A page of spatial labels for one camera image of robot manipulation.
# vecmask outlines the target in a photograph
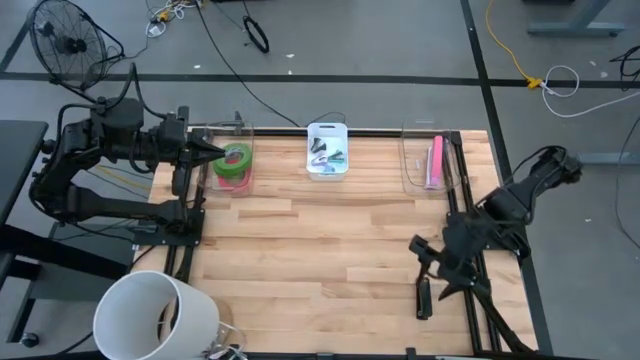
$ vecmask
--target fan grille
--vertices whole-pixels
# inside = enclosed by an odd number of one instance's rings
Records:
[[[30,14],[31,44],[55,80],[85,90],[105,72],[102,34],[82,9],[66,0],[43,0]]]

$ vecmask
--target green tape roll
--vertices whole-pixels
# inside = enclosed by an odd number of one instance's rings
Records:
[[[213,162],[213,171],[218,176],[230,178],[241,174],[251,166],[251,149],[249,146],[240,143],[229,144],[223,148],[227,152],[227,156]],[[227,161],[234,156],[241,154],[238,161],[228,163]]]

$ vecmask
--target concrete floor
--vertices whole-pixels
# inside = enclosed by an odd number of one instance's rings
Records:
[[[149,0],[151,5],[163,3]],[[103,27],[120,39],[127,54],[145,44],[144,1],[75,1]],[[617,80],[617,64],[607,61],[638,45],[640,5],[633,0],[612,2],[598,18],[623,21],[634,29],[617,38],[548,39],[530,37],[530,20],[569,17],[586,1],[572,6],[548,6],[495,0],[494,31],[518,55],[531,75],[542,77],[549,67],[565,64],[587,80]],[[33,0],[0,2],[0,53],[18,33]],[[472,0],[488,75],[491,79],[519,79],[509,56],[484,28],[488,0]],[[448,0],[272,0],[249,1],[253,17],[267,32],[272,50],[262,55],[244,46],[246,36],[215,7],[204,16],[229,62],[241,74],[286,75],[394,75],[477,78],[460,3]],[[242,5],[221,4],[240,21]],[[137,60],[142,74],[229,74],[208,43],[194,11],[170,23],[163,36],[149,41]],[[114,67],[125,73],[127,64]],[[42,73],[29,38],[22,42],[7,71]],[[116,94],[122,83],[103,82],[92,95]],[[415,84],[250,83],[264,101],[300,123],[328,111],[347,115],[351,127],[398,128],[403,121],[434,119],[441,127],[489,129],[479,86]],[[257,126],[287,123],[257,103],[237,83],[142,83],[145,100],[158,111],[180,105],[191,107],[192,122],[231,119],[239,110]],[[545,108],[540,90],[493,87],[500,125],[512,166],[540,146],[559,144],[574,152],[618,152],[635,119],[638,100],[627,101],[564,120]],[[621,97],[618,89],[582,89],[568,100],[552,99],[558,111],[571,113]],[[44,81],[0,81],[2,118],[54,123],[57,110],[79,99]],[[85,116],[70,113],[68,121]],[[147,126],[155,124],[147,118]],[[628,151],[639,151],[635,135]],[[620,213],[632,235],[640,239],[634,222],[640,198],[634,195],[640,172],[622,172]],[[128,196],[121,190],[82,179],[109,196]],[[534,224],[528,227],[542,303],[554,353],[598,359],[635,358],[640,331],[640,253],[619,232],[613,214],[615,167],[586,167],[583,180],[541,197]],[[22,194],[10,223],[38,234],[48,233],[52,221],[41,216]],[[0,317],[11,319],[24,284],[11,281],[0,296]],[[50,354],[81,338],[91,327],[95,303],[43,301],[36,305],[27,329],[42,333],[43,344],[34,349],[0,345],[0,357]],[[6,324],[0,324],[0,338]],[[81,349],[94,348],[88,341]]]

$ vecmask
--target yellow cable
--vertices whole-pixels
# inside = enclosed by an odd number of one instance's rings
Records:
[[[120,175],[116,175],[113,172],[107,170],[106,168],[104,168],[104,167],[102,167],[100,165],[96,166],[96,168],[98,170],[102,171],[103,173],[107,174],[108,176],[111,176],[114,179],[120,180],[120,181],[122,181],[123,183],[125,183],[127,185],[130,185],[130,186],[133,186],[133,187],[136,187],[136,188],[139,188],[139,189],[143,189],[143,190],[151,190],[151,188],[149,186],[138,184],[135,181],[131,181],[131,180],[129,180],[127,178],[124,178],[124,177],[122,177]]]
[[[489,35],[491,35],[493,40],[498,45],[500,45],[501,48],[503,48],[506,52],[509,53],[509,55],[511,55],[511,58],[513,59],[513,63],[516,65],[516,68],[518,69],[520,74],[522,74],[522,76],[527,80],[527,87],[529,89],[534,89],[539,87],[540,84],[542,84],[542,79],[534,78],[533,76],[527,75],[520,67],[520,64],[518,64],[518,59],[516,59],[516,56],[513,54],[513,51],[511,51],[511,49],[509,49],[507,45],[500,42],[500,40],[498,40],[498,37],[496,37],[496,35],[493,33],[493,30],[491,30],[491,25],[489,24],[489,13],[491,12],[491,6],[493,6],[493,0],[489,1],[489,5],[487,6],[487,11],[485,12],[485,16],[484,16],[484,21],[487,25],[487,31],[489,31]]]

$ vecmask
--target wooden table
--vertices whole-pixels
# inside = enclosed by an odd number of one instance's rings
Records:
[[[488,136],[461,133],[479,199],[498,185]],[[472,353],[462,294],[438,302],[445,284],[433,280],[433,316],[415,318],[419,263],[408,244],[419,234],[442,247],[448,203],[446,196],[404,193],[398,141],[350,138],[346,179],[318,183],[305,169],[304,138],[257,136],[253,194],[207,194],[189,282],[230,307],[234,325],[247,335],[247,351]],[[170,184],[171,168],[158,167],[151,201],[172,198]],[[154,249],[135,270],[162,271],[166,253],[166,247]],[[517,260],[497,250],[485,251],[485,258],[496,307],[535,348]],[[486,321],[478,314],[488,349]]]

